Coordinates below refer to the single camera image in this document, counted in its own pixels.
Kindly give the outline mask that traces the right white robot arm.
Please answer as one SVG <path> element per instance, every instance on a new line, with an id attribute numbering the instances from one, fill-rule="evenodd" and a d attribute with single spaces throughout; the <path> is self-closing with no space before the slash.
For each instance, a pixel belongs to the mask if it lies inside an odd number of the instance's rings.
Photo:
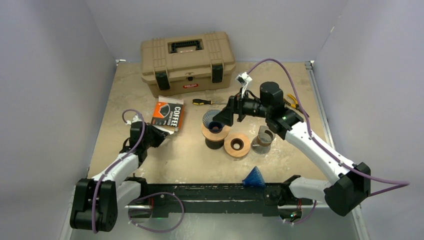
<path id="1" fill-rule="evenodd" d="M 304 119 L 285 106 L 279 85 L 267 81 L 260 85 L 259 97 L 241 92 L 229 97 L 227 105 L 214 117 L 215 122 L 231 127 L 245 116 L 265 119 L 268 128 L 281 139 L 300 150 L 324 174 L 326 180 L 296 177 L 281 189 L 288 204 L 306 198 L 324 202 L 339 216 L 346 216 L 371 194 L 371 169 L 341 156 L 325 141 L 308 130 Z"/>

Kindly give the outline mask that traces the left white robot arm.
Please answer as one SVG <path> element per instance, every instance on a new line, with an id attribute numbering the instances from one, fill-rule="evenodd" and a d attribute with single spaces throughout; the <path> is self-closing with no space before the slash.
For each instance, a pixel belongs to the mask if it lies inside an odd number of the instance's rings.
<path id="1" fill-rule="evenodd" d="M 70 227 L 94 233 L 110 232 L 125 203 L 146 203 L 149 199 L 146 180 L 130 174 L 142 165 L 148 149 L 159 147 L 168 136 L 168 132 L 150 123 L 133 122 L 116 159 L 99 174 L 76 183 Z"/>

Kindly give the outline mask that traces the blue plastic dripper cone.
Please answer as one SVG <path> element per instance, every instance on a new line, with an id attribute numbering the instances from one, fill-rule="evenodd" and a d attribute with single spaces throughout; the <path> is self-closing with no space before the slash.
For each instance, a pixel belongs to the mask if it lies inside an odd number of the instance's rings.
<path id="1" fill-rule="evenodd" d="M 203 126 L 214 134 L 220 133 L 224 127 L 223 124 L 213 121 L 213 117 L 219 112 L 217 109 L 209 110 L 202 117 Z"/>

